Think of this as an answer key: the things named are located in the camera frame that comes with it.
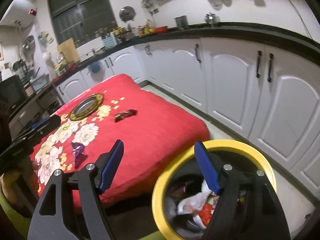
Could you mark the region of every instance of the white cabinet door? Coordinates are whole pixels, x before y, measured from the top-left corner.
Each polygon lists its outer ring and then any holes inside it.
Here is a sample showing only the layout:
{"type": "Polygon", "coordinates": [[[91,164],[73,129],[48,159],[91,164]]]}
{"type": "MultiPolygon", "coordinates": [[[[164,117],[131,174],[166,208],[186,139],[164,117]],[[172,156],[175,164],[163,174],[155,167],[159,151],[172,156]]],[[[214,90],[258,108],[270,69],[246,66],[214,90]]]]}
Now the white cabinet door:
{"type": "Polygon", "coordinates": [[[176,80],[171,75],[172,69],[169,64],[169,44],[171,41],[154,41],[147,44],[146,50],[151,58],[151,67],[148,70],[154,82],[159,87],[178,95],[176,91],[176,80]]]}
{"type": "Polygon", "coordinates": [[[108,64],[111,64],[111,68],[115,75],[127,74],[136,83],[145,80],[133,46],[110,55],[107,62],[108,64]]]}
{"type": "Polygon", "coordinates": [[[68,103],[76,96],[80,95],[89,88],[81,72],[74,74],[68,78],[65,82],[58,86],[58,90],[65,103],[68,103]]]}
{"type": "Polygon", "coordinates": [[[162,76],[172,80],[178,97],[206,112],[204,64],[201,61],[200,40],[170,40],[165,46],[168,64],[162,76]]]}
{"type": "Polygon", "coordinates": [[[157,62],[152,60],[149,53],[150,45],[148,43],[139,44],[134,46],[137,57],[139,58],[142,71],[145,73],[146,79],[159,86],[159,71],[157,68],[157,62]]]}
{"type": "Polygon", "coordinates": [[[290,170],[320,131],[320,67],[281,49],[266,46],[266,52],[273,60],[266,60],[249,141],[290,170]]]}
{"type": "Polygon", "coordinates": [[[320,135],[290,172],[320,199],[320,135]]]}
{"type": "Polygon", "coordinates": [[[248,138],[261,93],[264,45],[225,38],[204,38],[201,44],[207,114],[248,138]]]}
{"type": "Polygon", "coordinates": [[[93,73],[90,71],[89,67],[81,70],[81,74],[88,84],[89,88],[99,84],[104,81],[106,78],[113,76],[113,72],[110,68],[110,63],[107,63],[107,59],[102,59],[99,61],[100,71],[98,73],[93,73]]]}

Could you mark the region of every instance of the bed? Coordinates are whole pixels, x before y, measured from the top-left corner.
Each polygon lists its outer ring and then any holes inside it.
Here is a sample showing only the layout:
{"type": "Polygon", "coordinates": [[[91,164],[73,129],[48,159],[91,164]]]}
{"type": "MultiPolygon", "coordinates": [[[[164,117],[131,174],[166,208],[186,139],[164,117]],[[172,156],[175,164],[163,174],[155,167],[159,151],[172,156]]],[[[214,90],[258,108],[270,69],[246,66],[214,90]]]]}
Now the bed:
{"type": "MultiPolygon", "coordinates": [[[[100,198],[105,207],[120,200],[150,193],[164,168],[197,140],[210,139],[203,121],[179,106],[140,88],[125,74],[109,78],[61,107],[55,114],[61,126],[34,147],[31,158],[39,164],[39,194],[55,169],[75,171],[71,142],[85,145],[87,159],[77,168],[95,162],[117,139],[124,143],[124,156],[112,186],[100,198]],[[88,118],[72,122],[68,114],[83,99],[104,95],[99,109],[88,118]],[[115,123],[114,115],[129,109],[136,116],[115,123]]],[[[75,207],[80,207],[74,193],[75,207]]]]}

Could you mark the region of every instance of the cutting board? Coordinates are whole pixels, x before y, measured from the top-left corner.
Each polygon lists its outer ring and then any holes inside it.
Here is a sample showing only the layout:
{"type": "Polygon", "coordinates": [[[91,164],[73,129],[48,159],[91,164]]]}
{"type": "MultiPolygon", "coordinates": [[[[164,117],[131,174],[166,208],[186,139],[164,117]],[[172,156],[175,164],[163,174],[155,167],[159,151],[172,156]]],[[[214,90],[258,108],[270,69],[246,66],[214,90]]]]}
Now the cutting board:
{"type": "Polygon", "coordinates": [[[80,61],[79,54],[76,50],[75,43],[73,42],[73,38],[61,43],[57,46],[58,52],[62,52],[64,54],[64,57],[68,62],[74,61],[78,62],[80,61]]]}

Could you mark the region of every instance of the silver screw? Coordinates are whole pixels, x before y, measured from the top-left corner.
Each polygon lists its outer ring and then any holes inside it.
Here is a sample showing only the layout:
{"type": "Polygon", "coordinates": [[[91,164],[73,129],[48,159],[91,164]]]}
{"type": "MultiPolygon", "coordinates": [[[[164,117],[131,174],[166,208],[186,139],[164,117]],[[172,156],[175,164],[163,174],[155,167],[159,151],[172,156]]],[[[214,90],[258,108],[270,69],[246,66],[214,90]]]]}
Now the silver screw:
{"type": "Polygon", "coordinates": [[[262,170],[257,170],[258,176],[264,176],[264,172],[262,170]]]}
{"type": "Polygon", "coordinates": [[[225,164],[223,166],[223,168],[226,170],[226,171],[231,171],[232,170],[232,166],[230,164],[225,164]]]}
{"type": "Polygon", "coordinates": [[[61,174],[61,170],[55,170],[55,171],[53,172],[53,174],[54,174],[55,176],[59,176],[59,175],[61,174]]]}
{"type": "Polygon", "coordinates": [[[93,163],[89,163],[86,167],[85,167],[88,171],[91,171],[94,169],[94,164],[93,163]]]}

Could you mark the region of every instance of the black cabinet handle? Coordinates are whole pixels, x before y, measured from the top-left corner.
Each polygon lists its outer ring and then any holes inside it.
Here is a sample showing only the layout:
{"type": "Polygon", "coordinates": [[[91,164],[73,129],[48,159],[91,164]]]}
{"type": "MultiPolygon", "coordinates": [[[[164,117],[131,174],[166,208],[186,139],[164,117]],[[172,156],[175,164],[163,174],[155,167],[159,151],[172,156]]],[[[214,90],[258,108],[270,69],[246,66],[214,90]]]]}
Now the black cabinet handle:
{"type": "Polygon", "coordinates": [[[149,55],[152,56],[151,50],[150,50],[150,45],[148,45],[148,51],[149,51],[149,55]]]}
{"type": "Polygon", "coordinates": [[[262,52],[261,52],[261,50],[259,50],[259,51],[258,51],[258,58],[257,58],[257,70],[256,70],[256,77],[257,77],[257,78],[260,77],[259,67],[260,67],[261,56],[262,56],[262,52]]]}
{"type": "Polygon", "coordinates": [[[199,55],[198,55],[198,50],[199,50],[199,44],[196,44],[196,47],[195,47],[196,58],[197,58],[197,61],[201,63],[201,60],[199,59],[199,55]]]}
{"type": "Polygon", "coordinates": [[[110,68],[106,59],[104,60],[104,62],[106,63],[107,68],[110,68]]]}
{"type": "Polygon", "coordinates": [[[146,45],[146,46],[144,47],[144,50],[146,51],[146,54],[147,54],[147,55],[150,55],[150,54],[148,53],[148,45],[146,45]]]}
{"type": "Polygon", "coordinates": [[[272,78],[271,78],[272,61],[273,61],[273,54],[270,53],[270,54],[269,54],[269,71],[268,71],[268,82],[269,82],[269,83],[272,82],[272,78]]]}
{"type": "Polygon", "coordinates": [[[60,93],[64,96],[64,93],[62,92],[61,88],[59,87],[60,93]]]}

